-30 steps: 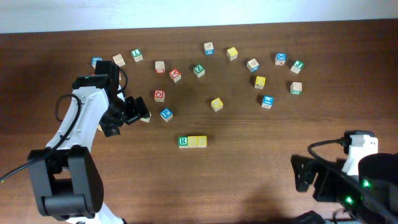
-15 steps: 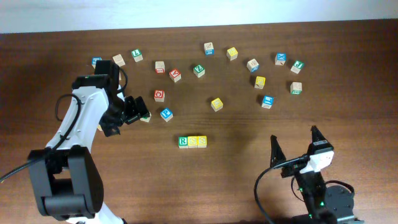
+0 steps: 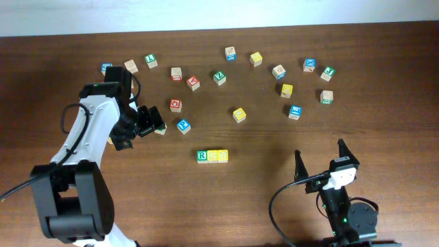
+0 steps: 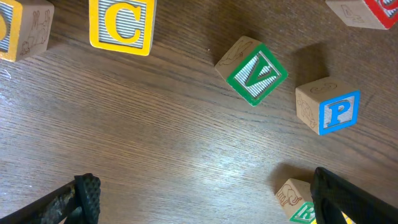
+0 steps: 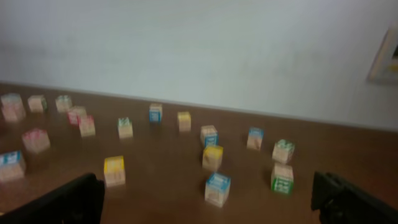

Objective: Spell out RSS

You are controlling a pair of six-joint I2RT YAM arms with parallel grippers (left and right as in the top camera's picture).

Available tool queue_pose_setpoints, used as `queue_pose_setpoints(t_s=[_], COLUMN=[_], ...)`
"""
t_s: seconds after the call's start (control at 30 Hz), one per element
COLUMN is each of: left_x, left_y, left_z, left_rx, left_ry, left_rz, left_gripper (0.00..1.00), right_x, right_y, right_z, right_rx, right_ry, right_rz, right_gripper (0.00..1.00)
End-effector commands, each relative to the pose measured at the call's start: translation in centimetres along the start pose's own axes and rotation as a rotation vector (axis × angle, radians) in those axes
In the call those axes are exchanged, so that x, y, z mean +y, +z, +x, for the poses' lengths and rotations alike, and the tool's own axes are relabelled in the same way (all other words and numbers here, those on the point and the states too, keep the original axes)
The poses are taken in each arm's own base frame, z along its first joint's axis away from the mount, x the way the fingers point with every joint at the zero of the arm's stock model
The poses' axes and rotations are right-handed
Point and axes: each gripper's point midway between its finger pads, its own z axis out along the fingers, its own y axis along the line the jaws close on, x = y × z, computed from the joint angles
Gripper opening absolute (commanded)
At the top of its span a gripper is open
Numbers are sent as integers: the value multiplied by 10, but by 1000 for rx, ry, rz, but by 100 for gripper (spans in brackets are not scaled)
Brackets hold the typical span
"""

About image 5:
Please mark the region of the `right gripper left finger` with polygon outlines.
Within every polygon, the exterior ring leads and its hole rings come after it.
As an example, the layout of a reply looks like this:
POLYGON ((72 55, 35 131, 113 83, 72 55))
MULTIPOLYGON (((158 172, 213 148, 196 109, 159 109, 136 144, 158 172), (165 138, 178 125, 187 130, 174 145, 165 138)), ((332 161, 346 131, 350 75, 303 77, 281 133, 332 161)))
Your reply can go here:
POLYGON ((1 215, 1 224, 97 224, 101 222, 104 194, 104 182, 88 173, 1 215))

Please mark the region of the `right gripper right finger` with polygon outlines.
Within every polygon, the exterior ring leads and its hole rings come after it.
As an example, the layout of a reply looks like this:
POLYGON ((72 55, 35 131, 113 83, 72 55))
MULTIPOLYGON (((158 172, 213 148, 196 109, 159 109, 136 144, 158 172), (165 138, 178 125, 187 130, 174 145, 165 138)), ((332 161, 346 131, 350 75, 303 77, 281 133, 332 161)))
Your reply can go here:
POLYGON ((397 210, 329 172, 314 173, 310 207, 321 224, 397 224, 397 210))

